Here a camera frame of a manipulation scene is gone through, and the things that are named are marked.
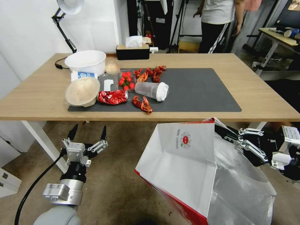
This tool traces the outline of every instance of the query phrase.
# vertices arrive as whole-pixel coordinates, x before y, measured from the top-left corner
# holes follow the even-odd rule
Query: white plastic bowl
[[[67,87],[65,97],[69,105],[88,107],[95,104],[100,90],[97,78],[84,77],[74,80]]]
[[[72,72],[78,71],[101,75],[105,71],[105,59],[106,54],[104,52],[87,50],[76,52],[68,56],[65,60],[65,64]]]

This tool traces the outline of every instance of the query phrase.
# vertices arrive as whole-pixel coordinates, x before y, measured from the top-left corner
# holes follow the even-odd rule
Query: gray desk mat
[[[240,112],[241,108],[211,68],[167,68],[161,81],[169,85],[169,95],[163,102],[147,98],[154,112]],[[127,103],[106,105],[96,102],[90,107],[70,106],[70,112],[140,112],[132,104],[130,92]]]

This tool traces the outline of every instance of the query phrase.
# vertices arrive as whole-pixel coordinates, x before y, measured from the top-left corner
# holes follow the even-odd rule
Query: beige bowl
[[[88,107],[95,104],[100,90],[97,78],[84,77],[70,83],[66,90],[66,101],[72,106]]]

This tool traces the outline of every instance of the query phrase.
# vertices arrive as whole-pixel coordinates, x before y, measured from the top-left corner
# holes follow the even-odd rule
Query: table leg
[[[59,157],[59,151],[54,146],[50,138],[44,132],[43,128],[36,121],[26,121],[22,120],[22,123],[29,130],[29,132],[34,136],[34,138],[38,141],[38,143],[42,146],[42,148],[47,152],[50,158],[54,161]],[[56,165],[59,169],[65,173],[68,169],[66,165],[66,161],[61,158]]]
[[[270,58],[272,57],[273,53],[275,52],[277,46],[278,46],[278,42],[274,42],[274,44],[273,44],[272,47],[270,48],[268,54],[266,55],[266,57],[265,57],[265,59],[264,59],[264,62],[262,62],[262,63],[260,64],[260,67],[261,67],[261,68],[264,68],[264,67],[266,66],[266,64],[269,62],[269,60],[270,60]],[[262,73],[262,71],[263,71],[262,69],[257,69],[255,73],[256,73],[258,76],[260,76],[261,73]]]
[[[263,129],[266,123],[267,122],[252,122],[251,124],[249,124],[248,128]]]

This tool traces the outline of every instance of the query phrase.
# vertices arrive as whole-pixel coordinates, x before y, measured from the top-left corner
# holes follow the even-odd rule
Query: desk
[[[270,31],[270,29],[275,29],[275,28],[268,28],[268,27],[264,27],[264,28],[259,28],[259,30],[265,34],[265,36],[271,40],[274,41],[272,47],[270,48],[268,54],[266,55],[264,61],[262,63],[260,63],[260,67],[261,68],[264,68],[266,66],[266,64],[269,62],[270,58],[272,57],[273,53],[275,52],[276,48],[278,45],[281,45],[287,49],[290,49],[292,50],[293,52],[295,53],[298,53],[297,51],[294,50],[293,47],[297,46],[297,42],[296,40],[292,39],[292,38],[289,38],[289,37],[284,37],[282,34],[279,34],[279,33],[275,33],[273,31]],[[262,69],[257,69],[256,70],[256,74],[257,75],[261,75],[262,73]]]
[[[36,140],[56,159],[51,140],[36,122],[54,121],[300,121],[300,114],[273,91],[234,54],[150,54],[149,60],[120,61],[122,68],[213,68],[241,107],[241,112],[68,112],[64,95],[70,71],[59,70],[54,62],[67,54],[55,54],[17,88],[0,101],[1,120],[22,120]],[[61,159],[57,165],[65,172]]]

